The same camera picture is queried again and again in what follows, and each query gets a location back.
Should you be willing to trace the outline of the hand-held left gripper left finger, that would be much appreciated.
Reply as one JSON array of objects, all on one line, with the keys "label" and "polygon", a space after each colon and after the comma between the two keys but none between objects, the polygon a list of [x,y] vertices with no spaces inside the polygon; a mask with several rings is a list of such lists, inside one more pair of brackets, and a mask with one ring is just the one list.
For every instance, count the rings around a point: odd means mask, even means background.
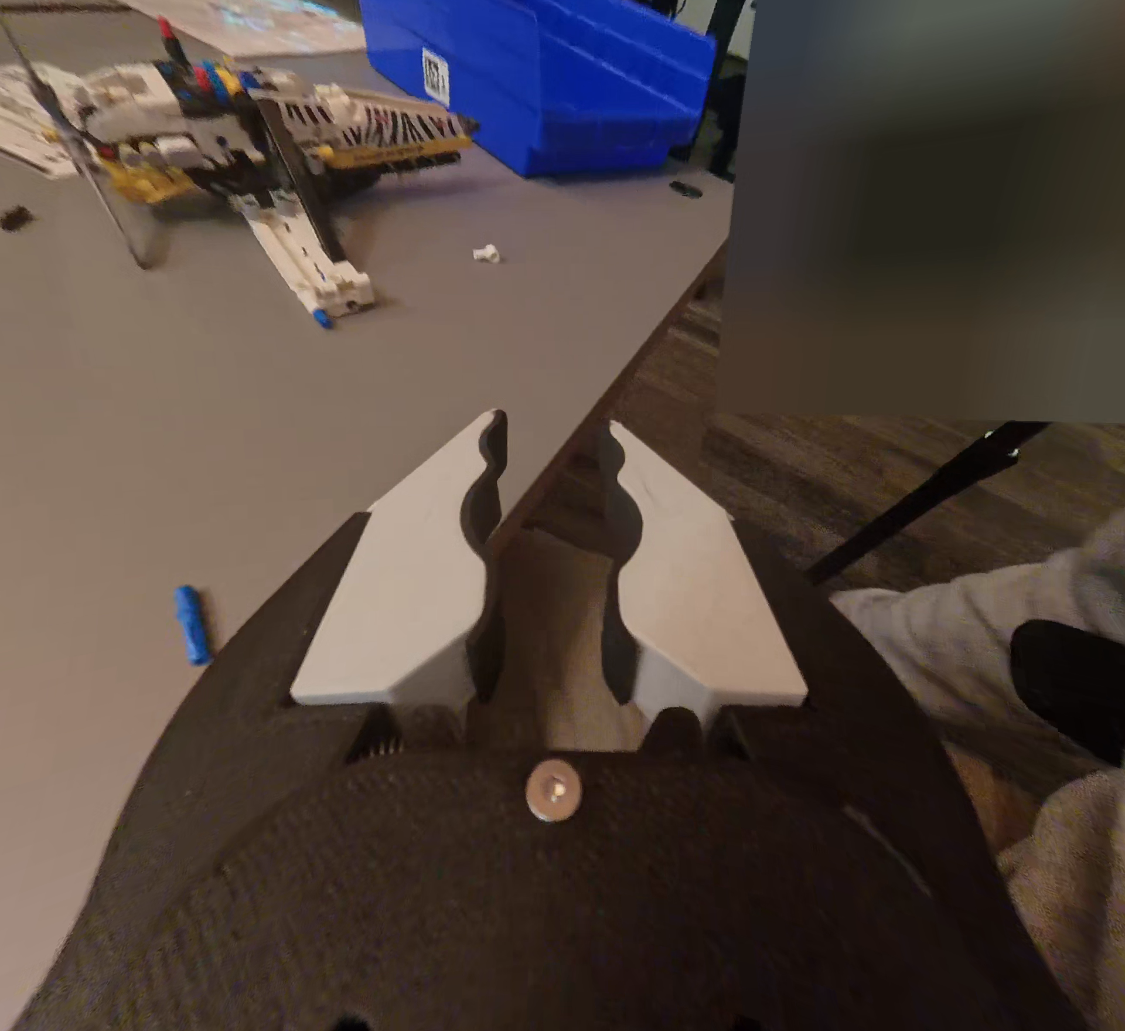
[{"label": "hand-held left gripper left finger", "polygon": [[304,706],[464,710],[504,663],[500,525],[507,416],[466,425],[368,509],[290,696]]}]

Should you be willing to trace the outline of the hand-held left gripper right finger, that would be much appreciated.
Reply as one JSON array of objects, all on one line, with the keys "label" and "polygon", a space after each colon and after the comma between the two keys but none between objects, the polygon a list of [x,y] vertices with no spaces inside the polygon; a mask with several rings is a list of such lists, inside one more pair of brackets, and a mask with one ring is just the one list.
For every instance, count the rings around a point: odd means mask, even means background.
[{"label": "hand-held left gripper right finger", "polygon": [[796,708],[808,685],[734,521],[618,421],[598,434],[613,566],[602,672],[652,723],[684,709],[706,729],[731,706]]}]

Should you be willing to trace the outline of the blue lego pin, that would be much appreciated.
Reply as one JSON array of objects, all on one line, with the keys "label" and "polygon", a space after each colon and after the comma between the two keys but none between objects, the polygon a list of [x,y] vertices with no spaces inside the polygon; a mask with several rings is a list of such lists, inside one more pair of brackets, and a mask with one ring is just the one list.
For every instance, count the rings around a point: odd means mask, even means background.
[{"label": "blue lego pin", "polygon": [[179,624],[188,662],[205,667],[214,658],[207,610],[196,588],[176,588],[176,621]]}]

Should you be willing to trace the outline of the white zebra lego helicopter model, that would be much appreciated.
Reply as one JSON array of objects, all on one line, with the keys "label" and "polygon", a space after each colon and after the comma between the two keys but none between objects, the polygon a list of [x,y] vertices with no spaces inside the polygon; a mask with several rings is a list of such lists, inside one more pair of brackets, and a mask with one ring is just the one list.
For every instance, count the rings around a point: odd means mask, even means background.
[{"label": "white zebra lego helicopter model", "polygon": [[387,174],[457,165],[479,131],[433,100],[309,83],[277,68],[194,62],[165,18],[164,56],[78,74],[72,120],[7,23],[2,33],[57,138],[136,265],[143,250],[109,200],[148,208],[190,194],[230,204],[321,328],[381,298],[346,255],[333,206]]}]

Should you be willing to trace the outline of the blue storage bin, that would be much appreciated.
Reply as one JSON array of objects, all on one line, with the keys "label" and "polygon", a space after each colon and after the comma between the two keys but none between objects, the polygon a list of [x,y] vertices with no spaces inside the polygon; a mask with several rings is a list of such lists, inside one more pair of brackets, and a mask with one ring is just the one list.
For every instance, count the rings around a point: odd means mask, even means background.
[{"label": "blue storage bin", "polygon": [[371,66],[522,177],[658,168],[696,134],[716,44],[632,0],[358,3]]}]

